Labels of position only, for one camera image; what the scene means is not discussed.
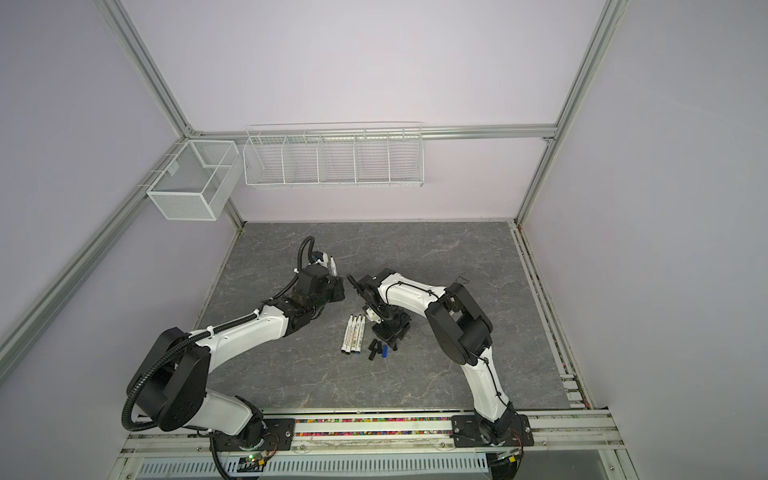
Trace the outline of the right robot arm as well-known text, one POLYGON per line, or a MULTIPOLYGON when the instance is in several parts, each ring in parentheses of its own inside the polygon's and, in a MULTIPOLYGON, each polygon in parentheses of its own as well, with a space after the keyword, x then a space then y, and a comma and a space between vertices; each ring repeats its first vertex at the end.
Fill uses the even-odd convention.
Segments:
POLYGON ((378 340, 395 348, 410 329, 411 316, 425 318, 443 353, 458 364, 467 380, 480 441, 500 445, 520 433, 518 414, 504 392, 492 355, 492 322, 466 287, 433 286, 385 269, 347 280, 375 321, 378 340))

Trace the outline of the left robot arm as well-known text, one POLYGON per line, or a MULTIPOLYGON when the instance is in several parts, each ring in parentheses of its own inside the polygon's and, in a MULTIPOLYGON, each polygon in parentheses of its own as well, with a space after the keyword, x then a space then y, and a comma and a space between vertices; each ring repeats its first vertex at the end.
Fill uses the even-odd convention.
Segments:
POLYGON ((191 332, 162 332, 126 388, 121 424, 128 432, 158 428, 209 431, 259 446, 266 436, 262 411, 249 401, 212 390, 209 375, 255 347, 296 333, 325 306, 344 299, 333 258, 307 236, 291 281, 252 312, 191 332))

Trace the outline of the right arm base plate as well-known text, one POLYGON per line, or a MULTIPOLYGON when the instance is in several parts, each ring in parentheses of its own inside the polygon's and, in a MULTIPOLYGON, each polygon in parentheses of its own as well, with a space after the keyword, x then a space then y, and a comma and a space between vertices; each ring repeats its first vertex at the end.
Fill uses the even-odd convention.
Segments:
POLYGON ((491 422, 477 413, 451 417, 450 437, 456 447, 530 447, 535 440, 526 415, 503 415, 491 422))

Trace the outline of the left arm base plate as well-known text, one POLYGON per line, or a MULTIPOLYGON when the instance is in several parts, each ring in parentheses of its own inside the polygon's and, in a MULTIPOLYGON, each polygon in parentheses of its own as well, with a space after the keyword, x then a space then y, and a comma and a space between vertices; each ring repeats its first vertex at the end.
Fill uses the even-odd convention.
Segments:
POLYGON ((220 452, 285 451, 291 448, 295 418, 266 417, 249 423, 238 435, 214 432, 212 439, 220 452))

